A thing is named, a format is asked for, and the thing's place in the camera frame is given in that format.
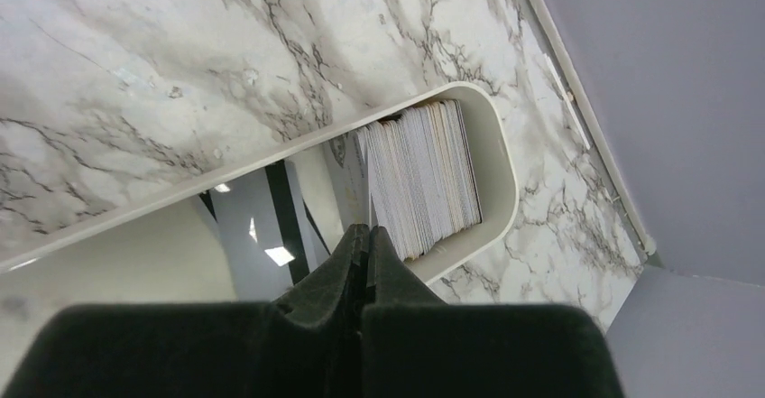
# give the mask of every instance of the card stack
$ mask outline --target card stack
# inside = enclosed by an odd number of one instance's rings
[[[405,109],[355,135],[378,225],[402,260],[481,222],[459,102]]]

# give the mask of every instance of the marble surface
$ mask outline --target marble surface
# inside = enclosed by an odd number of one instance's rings
[[[561,301],[605,328],[641,271],[525,0],[0,0],[0,260],[253,150],[451,80],[521,185],[448,301]]]

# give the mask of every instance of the white tray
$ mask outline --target white tray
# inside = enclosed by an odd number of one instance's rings
[[[466,136],[473,159],[475,183],[484,222],[442,240],[418,260],[407,263],[422,281],[430,284],[504,236],[518,208],[518,184],[512,159],[507,151],[502,120],[489,96],[479,87],[467,82],[452,82],[398,105],[364,111],[343,124],[329,125],[283,143],[275,149],[256,153],[244,162],[226,165],[178,183],[169,190],[61,229],[29,246],[25,252],[0,263],[0,272],[29,263],[64,246],[212,189],[220,183],[290,157],[404,108],[440,99],[459,100],[463,108]]]
[[[518,183],[507,150],[502,119],[486,93],[466,82],[452,82],[380,112],[378,118],[432,100],[458,100],[465,119],[465,135],[475,171],[484,221],[436,243],[425,255],[406,265],[426,284],[483,251],[502,238],[518,209]]]

